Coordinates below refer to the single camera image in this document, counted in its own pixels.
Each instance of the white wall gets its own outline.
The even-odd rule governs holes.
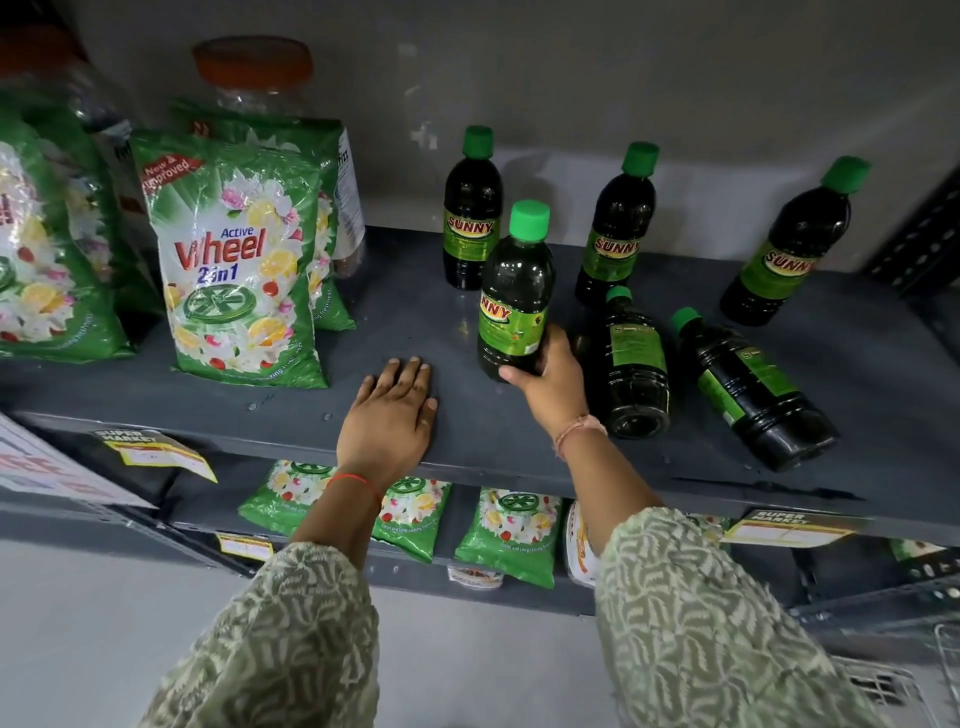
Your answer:
[[[90,57],[158,123],[204,85],[190,47],[307,42],[348,124],[369,224],[439,230],[469,123],[511,200],[583,245],[626,145],[661,146],[648,250],[745,257],[841,154],[875,165],[824,267],[854,270],[960,159],[955,0],[66,0]]]

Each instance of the orange lid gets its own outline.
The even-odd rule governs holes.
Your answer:
[[[284,88],[313,74],[310,49],[280,36],[227,36],[194,46],[201,77],[220,88]]]
[[[77,59],[77,46],[53,25],[25,25],[0,30],[0,76],[60,68]]]

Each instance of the dark liquid bottle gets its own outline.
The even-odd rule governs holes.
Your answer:
[[[491,379],[510,364],[531,374],[546,325],[556,272],[543,242],[550,208],[521,200],[510,213],[510,234],[493,248],[483,268],[477,358]]]
[[[654,323],[633,308],[629,288],[615,286],[599,340],[609,387],[604,424],[611,435],[653,437],[670,425],[670,382]]]
[[[464,291],[480,288],[484,261],[500,239],[503,181],[490,157],[490,127],[467,127],[464,159],[446,178],[444,191],[444,273]]]
[[[827,416],[743,336],[708,326],[692,308],[677,311],[673,325],[697,386],[770,470],[794,468],[837,443]]]
[[[738,324],[763,326],[804,282],[817,261],[847,231],[849,196],[860,188],[869,162],[840,157],[821,186],[797,195],[783,206],[777,220],[739,275],[720,299],[724,315]]]
[[[577,300],[601,309],[607,291],[624,285],[634,271],[640,238],[647,233],[657,206],[657,191],[648,179],[660,147],[635,141],[623,159],[623,174],[614,177],[597,199],[593,228],[574,289]]]

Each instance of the bottle label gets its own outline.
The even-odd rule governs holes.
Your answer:
[[[782,300],[804,282],[819,257],[799,257],[774,248],[770,242],[760,246],[740,271],[740,282],[751,293],[765,299]]]
[[[640,238],[614,240],[590,230],[584,249],[584,270],[597,280],[624,280],[634,271]]]
[[[545,320],[546,309],[524,313],[485,293],[480,296],[480,338],[509,356],[523,356],[539,349]]]
[[[644,324],[613,324],[610,326],[613,366],[645,364],[666,374],[666,361],[660,345],[660,335]]]
[[[500,220],[470,220],[444,210],[444,250],[460,260],[483,262],[500,239]]]
[[[737,350],[736,355],[756,375],[756,378],[763,382],[763,385],[770,390],[770,394],[774,397],[799,391],[783,372],[767,361],[760,349],[747,347]]]
[[[746,414],[709,369],[697,379],[697,386],[701,392],[707,395],[713,409],[723,415],[723,419],[728,425],[733,426],[733,423]]]

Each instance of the finger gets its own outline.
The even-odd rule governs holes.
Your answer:
[[[423,404],[423,401],[426,399],[426,393],[430,391],[430,373],[432,371],[429,364],[420,364],[420,370],[417,371],[417,378],[414,379],[413,386],[410,387],[410,391],[407,392],[405,399],[416,407],[420,407]]]
[[[414,378],[416,378],[419,368],[420,357],[411,356],[410,361],[407,362],[407,365],[403,367],[403,371],[400,372],[400,378],[396,381],[394,388],[390,390],[390,398],[392,400],[399,400],[410,391],[410,387],[414,385]]]
[[[357,390],[357,399],[353,401],[353,405],[350,409],[353,409],[358,404],[363,404],[370,397],[370,392],[373,391],[373,375],[366,375],[363,377],[363,382],[360,384],[360,389]]]
[[[526,392],[527,386],[532,382],[535,377],[533,375],[528,375],[526,372],[522,372],[517,367],[502,366],[498,370],[500,376],[503,377],[503,380],[513,384],[515,387],[518,387],[521,392]]]
[[[396,370],[400,368],[399,359],[391,359],[387,362],[387,366],[383,368],[383,371],[380,373],[380,379],[376,381],[376,387],[373,388],[371,397],[376,399],[377,397],[383,397],[387,392],[394,388],[394,382],[396,381]]]
[[[439,403],[433,397],[423,403],[420,408],[420,414],[417,417],[417,430],[427,440],[430,439],[430,432],[433,430],[433,421],[437,419],[437,407]]]

